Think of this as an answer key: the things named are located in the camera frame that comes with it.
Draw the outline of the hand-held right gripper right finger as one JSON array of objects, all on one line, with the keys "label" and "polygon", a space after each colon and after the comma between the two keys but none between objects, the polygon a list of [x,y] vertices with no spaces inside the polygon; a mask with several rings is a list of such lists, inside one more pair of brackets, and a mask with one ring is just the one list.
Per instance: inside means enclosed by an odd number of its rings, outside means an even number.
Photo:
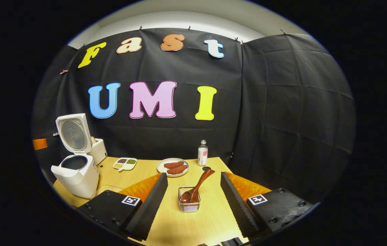
[{"label": "hand-held right gripper right finger", "polygon": [[313,207],[287,188],[270,190],[222,172],[220,186],[243,237],[271,234],[303,218]]}]

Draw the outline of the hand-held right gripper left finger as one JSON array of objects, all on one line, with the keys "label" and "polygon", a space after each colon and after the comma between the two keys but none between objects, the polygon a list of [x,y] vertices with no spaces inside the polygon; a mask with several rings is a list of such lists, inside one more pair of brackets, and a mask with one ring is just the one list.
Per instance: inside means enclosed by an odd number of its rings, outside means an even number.
[{"label": "hand-held right gripper left finger", "polygon": [[167,185],[166,173],[159,173],[120,192],[102,191],[77,211],[116,234],[147,240]]}]

